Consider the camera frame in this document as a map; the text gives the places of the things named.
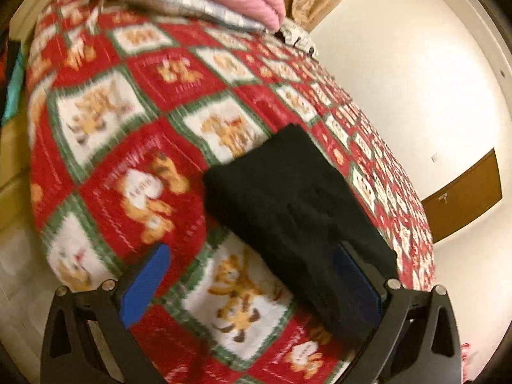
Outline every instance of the white wall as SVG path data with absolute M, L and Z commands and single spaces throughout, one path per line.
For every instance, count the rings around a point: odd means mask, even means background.
M 495 147 L 503 200 L 435 247 L 474 378 L 512 320 L 512 121 L 496 77 L 442 0 L 345 0 L 312 35 L 421 198 Z

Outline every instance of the folded black garment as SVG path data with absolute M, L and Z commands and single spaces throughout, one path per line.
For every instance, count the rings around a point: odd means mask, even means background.
M 203 180 L 206 210 L 258 251 L 335 337 L 364 342 L 381 308 L 341 243 L 384 279 L 397 278 L 396 253 L 308 134 L 288 125 L 247 155 L 212 167 Z

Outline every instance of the brown door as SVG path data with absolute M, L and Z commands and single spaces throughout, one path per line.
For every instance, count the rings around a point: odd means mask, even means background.
M 498 162 L 492 149 L 453 182 L 421 201 L 434 242 L 465 227 L 501 197 Z

